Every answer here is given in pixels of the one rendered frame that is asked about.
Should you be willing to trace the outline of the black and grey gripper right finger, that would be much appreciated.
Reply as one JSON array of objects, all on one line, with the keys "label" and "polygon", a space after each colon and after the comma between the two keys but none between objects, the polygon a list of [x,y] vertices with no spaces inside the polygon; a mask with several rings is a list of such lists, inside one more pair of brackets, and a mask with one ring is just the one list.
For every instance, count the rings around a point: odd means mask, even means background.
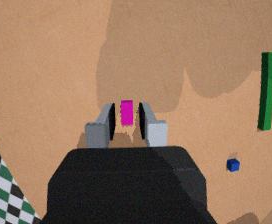
[{"label": "black and grey gripper right finger", "polygon": [[146,147],[167,146],[168,124],[157,120],[148,102],[139,103],[139,125]]}]

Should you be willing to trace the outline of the small magenta block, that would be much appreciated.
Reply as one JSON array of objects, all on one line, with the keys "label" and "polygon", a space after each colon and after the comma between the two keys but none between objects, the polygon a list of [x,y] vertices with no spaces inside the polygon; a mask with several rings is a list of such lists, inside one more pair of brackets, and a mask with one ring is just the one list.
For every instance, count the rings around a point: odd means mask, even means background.
[{"label": "small magenta block", "polygon": [[133,125],[133,101],[121,100],[122,125]]}]

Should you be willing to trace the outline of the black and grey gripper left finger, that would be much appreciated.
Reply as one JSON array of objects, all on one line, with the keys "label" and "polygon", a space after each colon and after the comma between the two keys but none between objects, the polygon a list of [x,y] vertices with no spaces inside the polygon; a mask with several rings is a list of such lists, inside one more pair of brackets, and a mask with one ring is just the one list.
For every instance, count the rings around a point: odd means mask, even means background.
[{"label": "black and grey gripper left finger", "polygon": [[116,127],[115,103],[106,103],[95,122],[84,126],[87,148],[108,148]]}]

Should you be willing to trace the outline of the green rod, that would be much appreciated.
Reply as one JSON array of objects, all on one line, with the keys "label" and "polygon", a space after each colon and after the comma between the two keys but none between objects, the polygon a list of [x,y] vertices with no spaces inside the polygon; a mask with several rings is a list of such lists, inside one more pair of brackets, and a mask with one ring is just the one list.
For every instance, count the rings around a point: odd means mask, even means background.
[{"label": "green rod", "polygon": [[270,130],[272,122],[272,52],[262,53],[261,94],[258,129]]}]

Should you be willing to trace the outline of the small blue cube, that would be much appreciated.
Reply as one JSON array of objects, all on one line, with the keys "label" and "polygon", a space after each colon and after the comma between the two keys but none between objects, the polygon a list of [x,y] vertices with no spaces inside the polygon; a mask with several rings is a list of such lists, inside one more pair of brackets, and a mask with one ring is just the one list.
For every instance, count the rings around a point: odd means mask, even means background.
[{"label": "small blue cube", "polygon": [[227,168],[230,172],[239,171],[239,166],[240,162],[236,158],[227,160]]}]

